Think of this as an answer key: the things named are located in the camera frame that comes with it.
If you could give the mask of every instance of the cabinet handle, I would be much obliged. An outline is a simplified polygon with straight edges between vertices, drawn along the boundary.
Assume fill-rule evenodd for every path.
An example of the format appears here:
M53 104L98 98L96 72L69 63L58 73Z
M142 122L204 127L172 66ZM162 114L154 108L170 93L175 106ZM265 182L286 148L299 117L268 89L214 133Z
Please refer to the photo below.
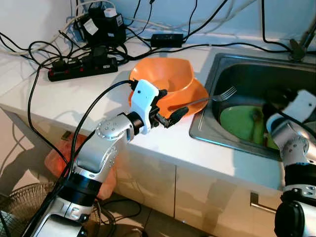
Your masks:
M277 212L277 210L273 208L259 204L259 195L255 193L250 193L250 206L253 206L255 208L258 208L258 209L261 209L263 211L273 213L273 214Z

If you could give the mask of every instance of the white cord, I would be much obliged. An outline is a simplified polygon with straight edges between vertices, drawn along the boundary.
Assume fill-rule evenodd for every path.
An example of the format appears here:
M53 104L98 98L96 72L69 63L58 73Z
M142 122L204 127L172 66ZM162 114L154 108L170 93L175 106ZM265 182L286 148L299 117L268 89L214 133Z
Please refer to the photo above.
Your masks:
M94 1L86 1L86 2L83 2L83 3L78 4L78 6L76 6L76 8L75 8L75 12L76 12L76 10L77 10L80 6L82 6L82 5L89 4L89 3L94 3L94 2L101 2L101 1L103 1L103 2L108 2L108 3L110 3L110 4L115 8L114 3L112 3L111 1L108 1L108 0L94 0ZM76 21L77 19L81 18L82 16L84 16L84 14L80 14L80 15L78 15L78 16L72 18L70 21L68 21L68 22L66 23L66 25L64 26L64 28L61 29L60 31L61 31L61 32L65 32L65 31L67 30L67 28L68 28L74 21ZM59 33L56 34L56 35L54 35L54 37L49 41L49 43L53 43L59 36L60 36ZM43 46L40 46L40 47L37 47L37 48L32 49L31 52L34 53L34 52L38 51L39 49L43 49L43 48L45 48L45 47L47 47L46 44L44 44ZM29 54L29 52L28 52L27 50L26 50L26 51L20 51L20 52L11 52L11 51L7 51L7 50L0 49L0 52L1 52L1 53L5 53L5 54L10 54L10 55L27 55L27 54Z
M244 10L246 7L248 7L249 5L251 5L251 4L252 4L253 2L255 2L255 1L256 1L256 0L250 0L250 1L246 2L244 5L242 5L242 6L239 7L237 10L235 10L230 16L228 16L228 15L226 14L227 16L224 17L223 19L213 19L213 20L212 20L212 23L219 22L219 23L220 23L219 26L221 26L221 25L224 24L225 22L227 22L227 21L231 20L232 18L234 18L238 13L240 13L242 10ZM233 8L233 4L231 4L231 6L230 6L230 9L228 10L228 14L231 13L232 8ZM124 19L133 20L133 21L142 22L142 23L146 23L146 22L147 22L146 20L141 20L141 19L132 18L132 17L124 17ZM205 22L205 20L196 20L196 21L192 21L192 22L191 22L191 25L193 25L193 24L198 24L198 23L204 23L204 22ZM148 24L149 24L149 25L153 25L153 26L157 26L157 27L159 27L159 28L161 28L161 29L164 29L164 30L176 30L176 29L180 29L180 28L182 28L182 27L184 27L184 26L188 26L188 25L189 25L189 22L182 23L182 24L180 24L180 25L172 26L172 27L167 26L167 25L165 25L165 24L156 23L156 22L151 22L151 21L150 21ZM217 26L216 28L213 28L213 29L211 29L211 30L208 30L208 31L206 31L206 32L201 32L201 34L203 34L203 33L210 33L210 32L212 32L212 31L216 30L219 26Z
M231 19L233 19L238 13L240 13L242 10L244 10L246 7L248 7L249 5L251 5L252 3L254 3L256 0L250 0L248 2L246 2L244 5L242 5L241 7L239 7L237 10L235 10L230 16L228 16L221 24L219 24L217 27L206 31L205 33L211 33L212 31L215 31L217 28L219 28L220 26L222 26L225 22L230 21Z
M123 18L126 20L133 20L133 21L138 21L138 22L142 22L142 23L147 23L147 20L141 20L141 19L136 19L136 18L132 18L132 17L123 17ZM160 28L167 29L167 30L171 29L169 26L158 24L158 23L151 22L151 21L149 21L148 24L153 25L153 26L158 26Z
M76 8L75 8L75 12L77 11L77 9L78 9L80 6L83 6L83 5L86 5L86 4L89 4L89 3L95 3L95 2L108 2L108 3L110 3L110 4L114 7L114 9L116 10L116 7L115 7L114 3L111 2L111 1L108 1L108 0L93 0L93 1L85 1L85 2L83 2L83 3L78 4L78 6L76 6Z
M64 26L63 29L61 29L60 31L61 32L65 32L67 30L67 28L78 18L84 16L84 14L81 14L73 19L71 19L69 22L67 22L67 24ZM49 41L49 43L53 43L58 37L60 36L60 34L56 34L54 35L54 37ZM39 49L42 49L42 48L45 48L47 47L47 44L44 44L43 46L40 46L40 47L37 47L37 48L34 48L31 50L32 53L38 51ZM27 55L29 54L29 52L26 50L26 51L21 51L21 52L10 52L10 51L7 51L7 50L2 50L0 49L0 52L2 53L5 53L5 54L10 54L10 55Z

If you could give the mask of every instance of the white countertop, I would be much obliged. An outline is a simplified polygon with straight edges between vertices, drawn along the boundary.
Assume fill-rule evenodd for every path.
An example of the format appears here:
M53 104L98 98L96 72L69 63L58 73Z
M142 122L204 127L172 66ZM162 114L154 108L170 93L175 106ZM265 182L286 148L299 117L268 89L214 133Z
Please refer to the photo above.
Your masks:
M139 55L147 51L146 47L138 42L128 43L127 48L131 55ZM284 54L211 47L192 48L172 54L160 53L151 57L168 56L187 59L193 66L196 78L205 84L214 56L219 52L287 59L287 55ZM111 84L128 79L129 72L136 63L137 61L134 61L122 65L116 73L60 82L50 82L47 78L47 70L42 70L32 100L32 117L74 131L90 103ZM22 81L0 96L0 106L5 110L25 116L34 77L35 75ZM124 85L101 99L83 125L82 133L88 134L94 130L97 122L105 117L128 112L127 100L130 92L129 86ZM247 185L249 189L255 190L260 187L276 190L280 188L283 173L279 162L193 139L189 136L192 119L193 116L189 116L169 129L160 125L146 136L140 134L129 144L129 149L150 153L151 156L176 165L190 167L199 172Z

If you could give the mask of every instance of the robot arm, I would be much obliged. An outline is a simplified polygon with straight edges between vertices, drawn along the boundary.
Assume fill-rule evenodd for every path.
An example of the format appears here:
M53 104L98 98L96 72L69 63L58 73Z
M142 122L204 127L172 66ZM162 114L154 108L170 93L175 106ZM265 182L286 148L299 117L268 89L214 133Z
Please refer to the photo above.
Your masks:
M291 110L301 109L298 106L299 96L294 100ZM316 98L309 94L315 103ZM315 106L310 107L304 115L310 116ZM315 237L316 236L316 146L312 136L298 124L272 116L268 120L272 138L280 150L280 157L285 169L285 187L281 196L282 204L275 217L275 233L278 237Z
M82 223L89 219L94 200L107 178L119 150L138 133L147 134L161 122L175 124L188 111L176 111L169 119L158 114L157 101L166 95L140 80L131 98L131 113L120 114L98 124L94 135L80 150L69 179L36 224L32 237L85 237Z

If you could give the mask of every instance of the faucet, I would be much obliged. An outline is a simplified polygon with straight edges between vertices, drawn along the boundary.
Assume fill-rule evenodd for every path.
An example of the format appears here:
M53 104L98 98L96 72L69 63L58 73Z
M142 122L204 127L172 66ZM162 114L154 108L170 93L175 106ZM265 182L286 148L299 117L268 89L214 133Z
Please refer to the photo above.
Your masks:
M307 48L312 42L316 31L316 18L314 23L310 27L310 29L304 33L300 43L298 43L295 39L290 39L290 45L292 47L292 53L290 55L291 59L296 62L301 62L305 57Z

